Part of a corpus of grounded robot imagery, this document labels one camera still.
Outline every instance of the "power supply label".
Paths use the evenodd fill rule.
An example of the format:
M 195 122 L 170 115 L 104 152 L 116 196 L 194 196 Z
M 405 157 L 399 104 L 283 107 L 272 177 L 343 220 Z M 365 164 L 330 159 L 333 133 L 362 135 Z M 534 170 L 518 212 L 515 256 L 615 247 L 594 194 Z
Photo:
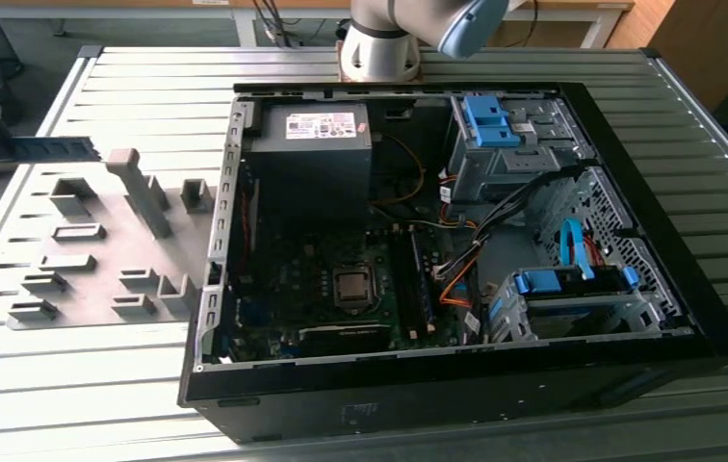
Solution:
M 287 116 L 287 140 L 319 138 L 354 138 L 353 113 L 290 114 Z

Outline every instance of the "aluminum slotted table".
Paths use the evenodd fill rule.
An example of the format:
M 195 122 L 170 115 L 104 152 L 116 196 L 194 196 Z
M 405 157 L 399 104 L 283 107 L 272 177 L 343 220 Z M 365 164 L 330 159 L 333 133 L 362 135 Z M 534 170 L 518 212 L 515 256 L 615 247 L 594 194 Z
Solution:
M 102 153 L 132 146 L 167 181 L 218 174 L 232 84 L 334 81 L 334 60 L 327 48 L 88 48 L 39 134 L 91 136 Z M 489 50 L 466 62 L 426 52 L 425 78 L 583 82 L 728 305 L 728 138 L 663 61 L 638 51 Z M 0 259 L 38 255 L 39 242 L 7 238 L 48 219 L 27 188 L 43 168 L 19 167 L 2 198 Z M 2 299 L 22 270 L 0 265 L 0 458 L 728 461 L 728 369 L 602 412 L 238 447 L 175 404 L 187 325 L 12 331 Z

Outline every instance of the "wooden cabinet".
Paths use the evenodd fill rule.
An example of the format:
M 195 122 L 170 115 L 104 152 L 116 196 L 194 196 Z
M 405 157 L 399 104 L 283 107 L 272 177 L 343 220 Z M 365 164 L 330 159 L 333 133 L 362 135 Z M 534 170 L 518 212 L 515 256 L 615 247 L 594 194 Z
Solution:
M 728 95 L 728 0 L 635 0 L 607 48 L 655 48 L 702 104 Z

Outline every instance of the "black cable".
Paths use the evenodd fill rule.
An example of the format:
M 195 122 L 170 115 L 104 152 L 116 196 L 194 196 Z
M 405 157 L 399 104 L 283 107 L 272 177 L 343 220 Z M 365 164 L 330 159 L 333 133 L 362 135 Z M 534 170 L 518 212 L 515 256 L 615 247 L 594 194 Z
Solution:
M 263 5 L 266 6 L 267 10 L 272 14 L 272 18 L 275 19 L 278 30 L 282 35 L 282 39 L 284 40 L 284 46 L 292 47 L 292 44 L 290 43 L 290 37 L 287 34 L 287 30 L 284 29 L 284 21 L 282 19 L 282 15 L 278 13 L 278 5 L 275 5 L 275 0 L 262 0 Z
M 256 9 L 256 13 L 259 14 L 260 22 L 263 22 L 264 31 L 272 34 L 272 37 L 270 38 L 272 40 L 272 43 L 276 46 L 282 46 L 276 39 L 276 37 L 280 36 L 283 40 L 283 46 L 291 47 L 292 44 L 290 43 L 288 32 L 284 29 L 284 21 L 278 14 L 275 0 L 260 0 L 260 2 L 263 3 L 263 9 L 270 13 L 271 19 L 266 17 L 266 14 L 260 9 L 258 0 L 252 0 L 252 5 Z
M 557 171 L 549 171 L 537 176 L 526 185 L 518 188 L 511 194 L 509 194 L 502 201 L 495 205 L 485 219 L 478 223 L 478 227 L 473 232 L 471 246 L 455 257 L 450 262 L 441 265 L 435 271 L 435 275 L 441 276 L 453 270 L 461 262 L 465 262 L 467 258 L 474 256 L 475 252 L 481 251 L 485 243 L 490 239 L 489 230 L 493 226 L 502 224 L 507 219 L 514 217 L 527 206 L 527 201 L 535 191 L 550 182 L 570 178 L 581 174 L 585 167 L 573 166 L 565 167 Z
M 529 196 L 542 186 L 547 185 L 550 182 L 553 182 L 555 180 L 559 180 L 562 178 L 571 178 L 571 177 L 579 175 L 581 172 L 583 171 L 583 169 L 585 169 L 585 167 L 581 167 L 581 166 L 565 167 L 561 170 L 547 171 L 546 173 L 537 176 L 527 184 L 525 184 L 521 188 L 518 188 L 495 205 L 495 207 L 493 208 L 490 213 L 486 215 L 486 217 L 478 223 L 478 227 L 475 228 L 475 231 L 473 233 L 473 238 L 474 239 L 478 238 L 482 235 L 482 232 L 487 229 L 487 227 L 493 226 L 493 224 L 495 222 L 498 222 L 499 217 L 497 217 L 497 214 L 502 211 L 503 206 L 506 206 L 506 204 L 509 204 L 511 202 L 513 204 L 518 205 L 515 208 L 519 209 L 523 205 L 526 205 L 526 200 L 529 199 Z
M 318 29 L 315 29 L 315 33 L 313 34 L 313 37 L 310 37 L 307 39 L 307 41 L 303 43 L 305 46 L 310 44 L 310 42 L 315 39 L 315 37 L 318 36 L 319 32 L 322 32 L 322 27 L 325 27 L 325 23 L 327 22 L 326 19 L 322 19 L 322 23 L 318 25 Z
M 538 0 L 533 0 L 533 21 L 530 21 L 530 30 L 527 31 L 527 36 L 522 39 L 514 41 L 510 43 L 506 48 L 515 46 L 521 44 L 521 46 L 527 46 L 530 43 L 530 39 L 533 38 L 533 34 L 535 33 L 535 27 L 538 25 L 538 10 L 539 10 L 539 4 Z

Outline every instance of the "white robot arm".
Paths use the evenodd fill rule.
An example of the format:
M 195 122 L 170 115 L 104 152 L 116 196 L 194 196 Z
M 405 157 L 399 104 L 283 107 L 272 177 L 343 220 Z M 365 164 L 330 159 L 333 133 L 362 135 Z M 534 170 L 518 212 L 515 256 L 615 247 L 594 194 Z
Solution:
M 402 82 L 418 74 L 415 38 L 467 58 L 498 29 L 509 0 L 353 0 L 341 69 L 357 82 Z

